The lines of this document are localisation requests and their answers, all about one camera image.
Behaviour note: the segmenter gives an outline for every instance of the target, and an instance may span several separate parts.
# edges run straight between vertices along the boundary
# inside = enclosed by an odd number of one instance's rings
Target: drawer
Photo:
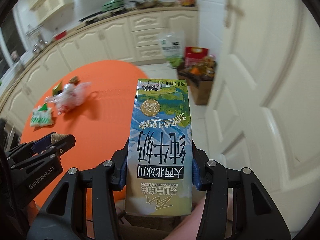
[[[133,44],[135,47],[158,45],[158,34],[162,32],[165,32],[165,28],[133,32]]]
[[[164,28],[161,12],[143,13],[129,17],[131,31]]]
[[[138,61],[164,58],[160,45],[137,47],[135,50],[137,52]]]

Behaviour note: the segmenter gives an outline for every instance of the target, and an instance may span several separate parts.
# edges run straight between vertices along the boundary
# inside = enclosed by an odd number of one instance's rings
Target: silver screw
[[[209,166],[215,166],[215,165],[217,165],[217,162],[214,161],[214,160],[208,160],[207,164],[208,164]]]
[[[251,170],[250,170],[249,168],[244,168],[244,169],[243,169],[243,172],[244,172],[245,174],[250,174],[250,173],[251,173]]]
[[[76,168],[70,168],[69,170],[68,170],[68,173],[69,174],[75,174],[77,172],[77,169]]]
[[[111,165],[112,165],[112,161],[111,161],[111,160],[105,161],[105,162],[103,163],[103,166],[106,166],[106,167],[109,167],[109,166],[111,166]]]

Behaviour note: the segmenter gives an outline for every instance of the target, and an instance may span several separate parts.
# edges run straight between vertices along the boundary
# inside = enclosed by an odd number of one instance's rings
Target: green pot
[[[102,6],[102,11],[103,12],[107,12],[110,10],[114,10],[117,9],[121,6],[124,6],[124,1],[123,0],[111,0],[109,2],[106,2],[103,6]]]

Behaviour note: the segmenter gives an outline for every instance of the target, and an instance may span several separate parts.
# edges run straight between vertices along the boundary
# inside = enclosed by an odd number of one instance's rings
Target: plastic bag
[[[45,103],[43,106],[38,106],[37,108],[33,109],[30,127],[52,125],[53,120],[51,112],[52,108],[47,107],[47,103]]]
[[[177,68],[183,61],[185,48],[184,32],[160,33],[158,39],[162,54],[165,56],[168,65]]]
[[[75,86],[74,84],[68,83],[64,86],[61,94],[47,97],[45,102],[55,103],[58,109],[58,115],[69,112],[76,106],[83,104],[87,96],[87,88],[90,84],[91,82],[85,82]]]

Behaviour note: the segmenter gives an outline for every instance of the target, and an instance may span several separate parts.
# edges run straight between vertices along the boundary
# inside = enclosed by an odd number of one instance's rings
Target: pink plastic bag
[[[56,96],[47,97],[46,103],[55,103],[58,115],[69,112],[76,106],[83,104],[87,97],[87,88],[91,82],[80,83],[77,86],[68,83],[64,86],[63,92]]]

